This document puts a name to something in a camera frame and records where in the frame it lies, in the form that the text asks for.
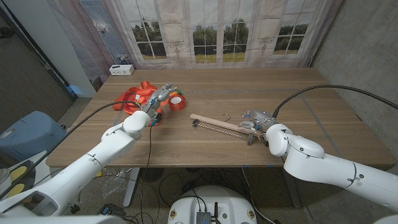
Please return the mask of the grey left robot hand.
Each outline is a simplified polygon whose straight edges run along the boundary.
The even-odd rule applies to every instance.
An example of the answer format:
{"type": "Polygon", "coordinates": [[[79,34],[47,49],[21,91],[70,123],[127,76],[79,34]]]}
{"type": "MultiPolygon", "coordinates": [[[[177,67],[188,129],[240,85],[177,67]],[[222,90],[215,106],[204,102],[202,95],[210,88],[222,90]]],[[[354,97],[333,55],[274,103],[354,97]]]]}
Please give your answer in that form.
{"type": "Polygon", "coordinates": [[[177,90],[171,83],[166,83],[162,88],[151,94],[146,104],[142,107],[142,111],[147,113],[151,119],[156,116],[156,110],[160,108],[160,104],[170,98],[170,94],[177,90]]]}

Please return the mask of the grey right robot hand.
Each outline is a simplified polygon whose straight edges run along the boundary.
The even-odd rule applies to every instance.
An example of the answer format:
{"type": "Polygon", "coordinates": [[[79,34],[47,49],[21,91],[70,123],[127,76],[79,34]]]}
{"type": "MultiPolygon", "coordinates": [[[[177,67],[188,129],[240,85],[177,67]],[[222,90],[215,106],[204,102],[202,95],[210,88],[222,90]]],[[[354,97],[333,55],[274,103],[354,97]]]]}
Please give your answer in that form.
{"type": "Polygon", "coordinates": [[[277,124],[276,119],[271,114],[261,110],[246,111],[243,117],[250,118],[250,120],[240,122],[240,127],[251,129],[252,131],[260,131],[263,134],[265,134],[271,126],[277,124]]]}

